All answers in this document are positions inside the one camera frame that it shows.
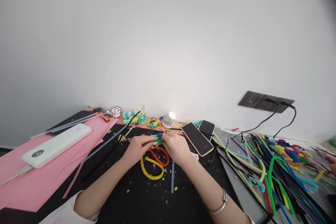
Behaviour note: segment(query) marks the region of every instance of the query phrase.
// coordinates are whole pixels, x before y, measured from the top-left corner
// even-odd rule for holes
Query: white sleeve
[[[44,218],[40,224],[65,224],[65,223],[73,223],[73,224],[94,224],[98,220],[98,213],[92,216],[89,219],[85,219],[82,216],[79,216],[74,211],[74,204],[77,196],[79,196],[83,191],[79,191],[74,196],[72,196],[67,202],[65,202],[62,206],[57,208],[55,211],[50,213],[46,218]]]

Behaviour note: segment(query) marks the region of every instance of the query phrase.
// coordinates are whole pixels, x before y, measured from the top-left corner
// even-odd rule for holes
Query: white power bank
[[[21,159],[34,168],[41,168],[91,132],[91,127],[77,124],[26,152]]]

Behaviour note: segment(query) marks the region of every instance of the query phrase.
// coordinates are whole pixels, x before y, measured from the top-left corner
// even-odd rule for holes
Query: silver bracelet
[[[224,197],[223,197],[223,205],[216,211],[216,212],[210,212],[211,215],[219,214],[225,207],[227,201],[226,201],[226,191],[223,189]]]

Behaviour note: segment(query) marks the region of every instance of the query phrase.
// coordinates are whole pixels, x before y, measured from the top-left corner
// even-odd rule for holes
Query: desk
[[[84,117],[92,112],[80,111],[72,117],[60,123],[70,122]],[[114,132],[118,132],[124,125],[116,124],[111,128],[111,132],[106,134],[104,141],[113,136]],[[156,130],[149,129],[133,129],[129,137],[141,134],[152,135],[158,133]],[[86,189],[104,172],[106,172],[127,149],[129,143],[122,142],[113,152],[110,152],[114,146],[116,139],[104,146],[89,160],[87,160],[74,183],[68,197],[62,200],[62,196],[72,181],[76,171],[74,171],[67,180],[58,188],[51,198],[36,213],[19,211],[14,209],[2,209],[0,211],[0,220],[3,223],[38,223],[44,219],[49,213],[64,204],[71,196],[80,190]],[[162,158],[162,154],[154,150],[158,157]],[[100,162],[100,157],[107,156]],[[201,164],[207,164],[212,159],[213,152],[204,158],[200,158]],[[83,180],[83,177],[99,163],[99,166]],[[153,164],[145,161],[145,167],[149,173],[159,174],[160,168],[153,167]],[[178,190],[171,194],[171,162],[166,167],[167,172],[164,174],[165,180],[151,181],[142,173],[140,162],[134,165],[119,181],[112,194],[107,199],[101,209],[98,217],[98,223],[212,223],[212,219],[207,212],[201,197],[197,193],[186,174],[182,169],[175,165],[175,182],[174,186]],[[227,190],[227,193],[234,197],[232,186],[226,177],[225,170],[217,157],[210,166],[205,167],[210,175]]]

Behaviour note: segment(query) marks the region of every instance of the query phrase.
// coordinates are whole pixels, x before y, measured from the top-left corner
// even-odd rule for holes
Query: electrical outlet
[[[246,94],[244,95],[244,97],[238,103],[238,105],[244,106],[244,107],[260,109],[260,110],[266,110],[266,111],[270,111],[270,112],[276,111],[278,106],[276,106],[273,103],[267,102],[266,99],[268,99],[268,98],[277,102],[277,103],[287,102],[288,104],[293,104],[293,102],[294,102],[294,100],[291,100],[291,99],[286,99],[286,98],[282,98],[282,97],[271,96],[271,95],[267,95],[267,94],[261,94],[261,93],[257,93],[257,92],[247,91]],[[277,113],[282,113],[287,108],[288,108],[288,106],[280,104]]]
[[[259,100],[259,98],[262,95],[263,94],[261,94],[261,93],[247,91],[238,105],[244,106],[244,107],[254,107],[254,105],[256,104],[256,102]]]

